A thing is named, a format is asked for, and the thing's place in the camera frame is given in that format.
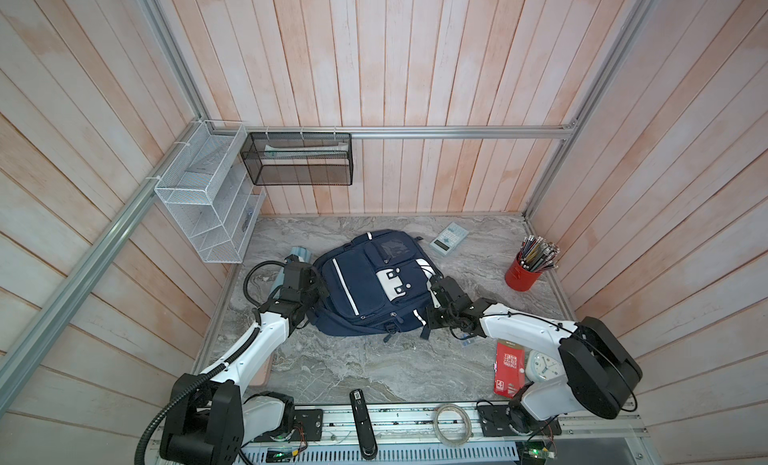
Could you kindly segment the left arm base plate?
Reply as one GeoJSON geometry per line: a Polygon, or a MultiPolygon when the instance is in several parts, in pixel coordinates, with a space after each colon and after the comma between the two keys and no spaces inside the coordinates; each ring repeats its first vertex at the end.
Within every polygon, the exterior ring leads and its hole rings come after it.
{"type": "Polygon", "coordinates": [[[320,408],[293,411],[288,424],[265,432],[251,443],[298,442],[301,437],[308,442],[320,441],[323,431],[324,411],[320,408]]]}

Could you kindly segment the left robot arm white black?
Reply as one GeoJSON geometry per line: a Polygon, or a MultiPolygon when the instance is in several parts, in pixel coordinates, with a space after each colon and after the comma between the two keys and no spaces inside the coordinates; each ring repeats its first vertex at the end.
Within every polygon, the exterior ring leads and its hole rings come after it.
{"type": "Polygon", "coordinates": [[[186,373],[173,385],[169,402],[150,421],[139,438],[133,462],[144,464],[150,441],[162,430],[160,457],[179,464],[232,464],[243,457],[243,446],[254,438],[282,428],[289,419],[287,401],[260,396],[243,405],[247,386],[269,356],[293,333],[307,312],[327,295],[316,267],[295,255],[284,261],[266,260],[278,266],[283,282],[263,302],[248,294],[254,321],[224,355],[201,373],[186,373]]]}

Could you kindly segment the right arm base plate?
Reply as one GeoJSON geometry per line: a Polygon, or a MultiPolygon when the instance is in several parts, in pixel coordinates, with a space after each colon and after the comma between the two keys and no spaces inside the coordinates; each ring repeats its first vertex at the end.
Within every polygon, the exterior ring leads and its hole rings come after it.
{"type": "Polygon", "coordinates": [[[562,427],[556,417],[539,421],[521,407],[508,403],[492,404],[480,400],[475,404],[475,410],[485,437],[549,437],[562,434],[562,427]]]}

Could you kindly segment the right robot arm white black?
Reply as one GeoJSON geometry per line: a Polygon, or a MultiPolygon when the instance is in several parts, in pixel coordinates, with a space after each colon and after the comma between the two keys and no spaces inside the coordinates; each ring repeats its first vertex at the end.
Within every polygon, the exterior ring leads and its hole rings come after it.
{"type": "Polygon", "coordinates": [[[509,341],[562,366],[558,376],[527,384],[510,399],[507,415],[515,433],[535,436],[572,412],[612,420],[635,410],[626,404],[638,403],[635,388],[642,369],[601,320],[557,321],[485,298],[472,300],[450,277],[433,277],[429,284],[432,328],[509,341]]]}

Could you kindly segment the navy blue student backpack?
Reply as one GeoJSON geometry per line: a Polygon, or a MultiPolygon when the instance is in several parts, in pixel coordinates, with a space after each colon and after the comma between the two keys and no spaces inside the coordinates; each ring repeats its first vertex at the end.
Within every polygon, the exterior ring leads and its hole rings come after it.
{"type": "Polygon", "coordinates": [[[419,329],[430,337],[430,290],[442,272],[419,244],[399,230],[359,235],[315,260],[327,296],[308,312],[308,320],[329,336],[380,335],[419,329]]]}

